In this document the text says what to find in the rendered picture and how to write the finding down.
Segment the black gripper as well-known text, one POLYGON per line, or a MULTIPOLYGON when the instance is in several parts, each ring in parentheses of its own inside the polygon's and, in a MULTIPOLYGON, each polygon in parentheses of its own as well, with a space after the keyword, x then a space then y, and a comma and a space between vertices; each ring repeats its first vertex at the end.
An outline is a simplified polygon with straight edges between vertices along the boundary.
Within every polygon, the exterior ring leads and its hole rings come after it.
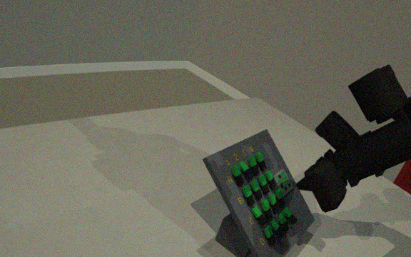
POLYGON ((384 174, 387 166, 374 140, 374 131, 360 137, 358 149, 347 158, 337 162, 333 150, 326 151, 314 165, 305 171, 305 177, 296 183, 298 190, 312 191, 323 212, 338 208, 344 200, 347 181, 351 188, 359 181, 375 174, 384 174))

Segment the grey switch panel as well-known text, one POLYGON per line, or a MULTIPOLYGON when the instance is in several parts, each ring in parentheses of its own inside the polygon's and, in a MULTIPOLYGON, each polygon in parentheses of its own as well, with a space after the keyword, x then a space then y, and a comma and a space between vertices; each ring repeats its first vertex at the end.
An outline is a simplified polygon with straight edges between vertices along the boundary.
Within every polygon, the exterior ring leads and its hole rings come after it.
POLYGON ((285 257, 314 218, 268 130, 202 159, 230 211, 215 241, 237 257, 285 257))

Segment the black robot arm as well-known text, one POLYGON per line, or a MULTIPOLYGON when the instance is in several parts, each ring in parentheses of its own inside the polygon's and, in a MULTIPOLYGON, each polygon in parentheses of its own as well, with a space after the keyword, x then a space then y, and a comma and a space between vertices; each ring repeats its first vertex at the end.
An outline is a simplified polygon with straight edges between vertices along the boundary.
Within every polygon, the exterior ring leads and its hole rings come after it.
MULTIPOLYGON (((365 118, 377 124, 394 121, 374 131, 374 140, 389 167, 411 159, 411 97, 407 97, 391 65, 377 68, 348 86, 365 118)), ((315 129, 335 150, 337 162, 352 155, 362 137, 335 111, 315 129), (337 158, 338 157, 338 158, 337 158)))

